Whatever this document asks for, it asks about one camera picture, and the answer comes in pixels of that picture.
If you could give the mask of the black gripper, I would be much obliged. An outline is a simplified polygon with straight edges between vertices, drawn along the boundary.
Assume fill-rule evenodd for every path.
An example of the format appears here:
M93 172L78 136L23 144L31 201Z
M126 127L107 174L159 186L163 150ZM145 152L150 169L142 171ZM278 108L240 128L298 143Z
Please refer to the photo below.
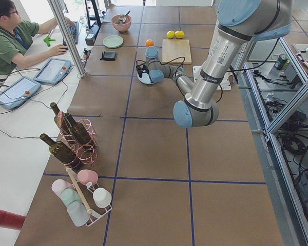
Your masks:
M139 78L142 78L144 74L149 75L149 69L146 64L136 65L136 71Z

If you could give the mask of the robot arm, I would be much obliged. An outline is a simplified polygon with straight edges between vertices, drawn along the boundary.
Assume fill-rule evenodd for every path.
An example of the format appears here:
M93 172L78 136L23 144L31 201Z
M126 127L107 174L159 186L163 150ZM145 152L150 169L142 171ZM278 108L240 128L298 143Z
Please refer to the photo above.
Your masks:
M219 115L212 98L225 73L244 43L283 37L291 30L293 1L218 1L217 22L208 57L196 81L183 68L158 59L155 46L146 49L146 61L137 65L138 77L146 75L150 84L172 79L183 100L174 105L174 120L180 127L208 126Z

